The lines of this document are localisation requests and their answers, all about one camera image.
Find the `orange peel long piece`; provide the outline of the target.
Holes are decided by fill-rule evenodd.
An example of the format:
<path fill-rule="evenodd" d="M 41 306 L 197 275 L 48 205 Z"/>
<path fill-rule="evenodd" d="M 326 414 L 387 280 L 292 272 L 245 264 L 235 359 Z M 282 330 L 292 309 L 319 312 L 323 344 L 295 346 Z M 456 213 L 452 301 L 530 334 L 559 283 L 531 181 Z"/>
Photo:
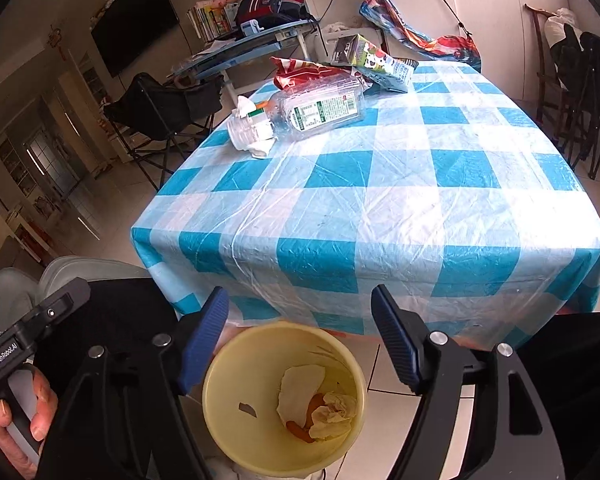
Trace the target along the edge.
<path fill-rule="evenodd" d="M 318 408 L 322 408 L 323 406 L 325 406 L 324 394 L 315 393 L 306 409 L 306 420 L 303 425 L 300 426 L 298 422 L 288 420 L 288 422 L 285 422 L 286 429 L 297 439 L 306 443 L 313 443 L 314 439 L 310 436 L 310 429 L 314 425 L 312 416 Z"/>

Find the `paper wrapper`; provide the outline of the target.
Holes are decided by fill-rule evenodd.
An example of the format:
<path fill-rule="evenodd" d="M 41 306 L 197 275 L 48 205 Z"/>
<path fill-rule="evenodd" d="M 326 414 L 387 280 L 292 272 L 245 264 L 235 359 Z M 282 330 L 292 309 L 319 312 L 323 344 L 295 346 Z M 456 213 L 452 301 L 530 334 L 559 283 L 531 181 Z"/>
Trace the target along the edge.
<path fill-rule="evenodd" d="M 323 394 L 325 406 L 318 408 L 312 416 L 314 425 L 310 436 L 314 441 L 332 440 L 347 434 L 358 409 L 354 396 L 338 392 Z"/>

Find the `white tissue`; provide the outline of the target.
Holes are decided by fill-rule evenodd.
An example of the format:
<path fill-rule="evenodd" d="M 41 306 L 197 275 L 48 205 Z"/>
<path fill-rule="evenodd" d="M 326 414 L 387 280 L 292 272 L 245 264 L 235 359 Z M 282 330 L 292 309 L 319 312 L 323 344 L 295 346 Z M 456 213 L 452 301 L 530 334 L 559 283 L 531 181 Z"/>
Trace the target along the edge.
<path fill-rule="evenodd" d="M 227 130 L 236 150 L 249 152 L 258 159 L 268 156 L 276 142 L 265 108 L 258 110 L 257 104 L 245 96 L 238 96 L 237 105 L 227 121 Z"/>

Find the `clear plastic bottle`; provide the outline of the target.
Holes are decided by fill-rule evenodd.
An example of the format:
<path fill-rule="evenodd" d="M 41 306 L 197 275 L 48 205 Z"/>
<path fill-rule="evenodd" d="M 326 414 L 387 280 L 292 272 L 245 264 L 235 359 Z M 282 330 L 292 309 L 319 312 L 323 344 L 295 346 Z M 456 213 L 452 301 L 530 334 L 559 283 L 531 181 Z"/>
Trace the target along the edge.
<path fill-rule="evenodd" d="M 310 92 L 302 96 L 282 96 L 277 91 L 267 100 L 266 114 L 277 140 L 298 141 L 364 118 L 364 92 Z"/>

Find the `red snack bag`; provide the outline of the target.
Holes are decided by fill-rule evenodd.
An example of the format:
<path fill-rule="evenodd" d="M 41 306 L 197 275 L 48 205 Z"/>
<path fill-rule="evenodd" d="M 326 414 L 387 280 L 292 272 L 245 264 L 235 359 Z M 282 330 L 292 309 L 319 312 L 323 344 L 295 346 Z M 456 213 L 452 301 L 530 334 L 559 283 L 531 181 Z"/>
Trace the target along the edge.
<path fill-rule="evenodd" d="M 366 91 L 370 83 L 351 67 L 338 67 L 272 56 L 275 68 L 273 82 L 282 96 L 302 96 L 310 92 L 347 93 Z"/>

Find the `milk carton with cow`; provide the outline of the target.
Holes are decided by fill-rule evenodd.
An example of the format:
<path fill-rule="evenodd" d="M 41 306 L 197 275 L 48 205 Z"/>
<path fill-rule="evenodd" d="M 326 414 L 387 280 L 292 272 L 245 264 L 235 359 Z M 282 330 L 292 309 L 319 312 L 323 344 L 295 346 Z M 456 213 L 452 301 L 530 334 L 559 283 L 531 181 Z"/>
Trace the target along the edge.
<path fill-rule="evenodd" d="M 330 62 L 333 66 L 354 68 L 381 88 L 393 92 L 407 92 L 419 66 L 415 60 L 393 58 L 359 34 L 339 38 Z"/>

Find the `yellow plastic trash bucket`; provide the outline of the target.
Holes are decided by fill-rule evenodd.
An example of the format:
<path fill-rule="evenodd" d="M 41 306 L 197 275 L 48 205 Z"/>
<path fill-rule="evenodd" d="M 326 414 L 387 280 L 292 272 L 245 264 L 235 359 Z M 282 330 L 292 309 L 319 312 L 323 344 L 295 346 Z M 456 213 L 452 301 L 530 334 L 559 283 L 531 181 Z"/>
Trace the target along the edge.
<path fill-rule="evenodd" d="M 336 439 L 303 442 L 285 427 L 300 426 L 315 393 L 358 401 L 351 430 Z M 358 361 L 319 328 L 277 322 L 244 330 L 212 360 L 202 387 L 204 421 L 237 466 L 271 478 L 305 479 L 343 458 L 365 417 L 366 380 Z"/>

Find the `black folding camping chair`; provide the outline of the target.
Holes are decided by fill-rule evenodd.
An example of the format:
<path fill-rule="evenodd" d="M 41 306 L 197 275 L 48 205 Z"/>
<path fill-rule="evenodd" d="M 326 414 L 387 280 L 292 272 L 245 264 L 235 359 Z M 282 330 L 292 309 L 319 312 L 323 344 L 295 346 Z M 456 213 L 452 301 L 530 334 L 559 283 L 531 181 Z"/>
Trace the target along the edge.
<path fill-rule="evenodd" d="M 180 88 L 138 73 L 120 99 L 102 107 L 132 162 L 160 170 L 160 180 L 150 182 L 155 190 L 160 190 L 173 172 L 168 167 L 172 151 L 186 158 L 191 151 L 181 148 L 182 143 L 201 143 L 208 138 L 215 115 L 222 110 L 223 86 L 221 75 Z"/>

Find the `blue white study desk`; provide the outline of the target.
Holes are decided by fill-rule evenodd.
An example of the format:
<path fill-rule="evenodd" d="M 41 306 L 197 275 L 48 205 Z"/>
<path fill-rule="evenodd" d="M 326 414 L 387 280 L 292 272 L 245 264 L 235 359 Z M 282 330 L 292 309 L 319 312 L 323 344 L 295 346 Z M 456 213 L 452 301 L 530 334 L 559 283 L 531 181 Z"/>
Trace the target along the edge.
<path fill-rule="evenodd" d="M 224 42 L 217 49 L 209 48 L 175 65 L 169 78 L 189 76 L 201 80 L 220 74 L 230 98 L 234 104 L 237 104 L 238 96 L 258 90 L 263 81 L 235 89 L 227 73 L 230 68 L 264 56 L 278 56 L 279 51 L 290 48 L 293 44 L 300 48 L 303 58 L 309 61 L 311 58 L 304 37 L 316 28 L 316 21 L 301 20 L 265 29 L 242 39 Z"/>

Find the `small blue device on desk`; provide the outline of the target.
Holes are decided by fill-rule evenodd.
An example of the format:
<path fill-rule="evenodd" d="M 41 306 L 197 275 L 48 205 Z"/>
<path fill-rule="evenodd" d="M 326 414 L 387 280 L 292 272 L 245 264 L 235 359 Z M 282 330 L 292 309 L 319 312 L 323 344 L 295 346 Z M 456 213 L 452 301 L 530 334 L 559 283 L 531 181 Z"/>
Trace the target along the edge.
<path fill-rule="evenodd" d="M 245 37 L 251 37 L 259 35 L 260 32 L 264 31 L 264 28 L 260 26 L 257 20 L 248 20 L 240 24 L 240 30 Z"/>

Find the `row of books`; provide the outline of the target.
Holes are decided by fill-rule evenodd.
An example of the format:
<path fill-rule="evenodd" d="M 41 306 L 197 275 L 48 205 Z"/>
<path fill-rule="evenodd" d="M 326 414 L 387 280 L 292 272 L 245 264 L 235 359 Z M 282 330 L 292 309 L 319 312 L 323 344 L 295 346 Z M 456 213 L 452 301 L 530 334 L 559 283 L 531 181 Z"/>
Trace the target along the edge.
<path fill-rule="evenodd" d="M 186 13 L 197 37 L 212 42 L 232 34 L 236 29 L 236 16 L 240 0 L 198 1 Z"/>

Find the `wooden chair with black clothes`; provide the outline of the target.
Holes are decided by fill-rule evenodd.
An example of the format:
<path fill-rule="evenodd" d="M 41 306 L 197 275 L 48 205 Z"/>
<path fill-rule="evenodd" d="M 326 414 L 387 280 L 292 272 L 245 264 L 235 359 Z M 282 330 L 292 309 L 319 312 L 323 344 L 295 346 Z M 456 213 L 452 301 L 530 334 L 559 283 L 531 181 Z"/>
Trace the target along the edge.
<path fill-rule="evenodd" d="M 546 20 L 555 12 L 524 5 L 538 43 L 539 81 L 535 123 L 545 131 L 567 164 L 588 162 L 588 177 L 600 171 L 600 36 L 569 35 L 549 47 Z"/>

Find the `dark blue red backpack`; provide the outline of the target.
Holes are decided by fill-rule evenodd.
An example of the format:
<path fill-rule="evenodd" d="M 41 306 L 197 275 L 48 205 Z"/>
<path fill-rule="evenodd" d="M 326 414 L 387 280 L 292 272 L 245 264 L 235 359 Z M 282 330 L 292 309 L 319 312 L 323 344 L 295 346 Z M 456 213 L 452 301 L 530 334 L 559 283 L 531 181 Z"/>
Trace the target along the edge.
<path fill-rule="evenodd" d="M 306 0 L 242 0 L 236 15 L 238 27 L 252 20 L 263 29 L 307 20 L 310 12 Z"/>

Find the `white bag on chair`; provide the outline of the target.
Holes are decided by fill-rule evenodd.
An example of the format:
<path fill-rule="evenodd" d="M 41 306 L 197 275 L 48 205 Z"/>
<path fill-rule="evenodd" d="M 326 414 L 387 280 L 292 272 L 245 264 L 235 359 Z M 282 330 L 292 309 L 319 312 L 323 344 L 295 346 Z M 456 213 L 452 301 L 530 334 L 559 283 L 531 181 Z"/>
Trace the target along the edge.
<path fill-rule="evenodd" d="M 578 27 L 576 14 L 570 9 L 560 8 L 546 20 L 544 34 L 547 44 L 551 48 L 558 42 L 565 40 L 569 35 L 573 35 L 577 40 L 580 40 L 582 30 Z"/>

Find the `black wall television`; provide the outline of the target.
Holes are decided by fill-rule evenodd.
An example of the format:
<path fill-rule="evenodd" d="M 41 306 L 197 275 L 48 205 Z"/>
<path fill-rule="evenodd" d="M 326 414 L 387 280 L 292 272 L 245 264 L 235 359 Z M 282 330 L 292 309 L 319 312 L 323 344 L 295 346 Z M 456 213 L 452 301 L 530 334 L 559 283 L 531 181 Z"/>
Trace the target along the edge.
<path fill-rule="evenodd" d="M 171 0 L 114 0 L 91 36 L 109 75 L 117 77 L 177 24 Z"/>

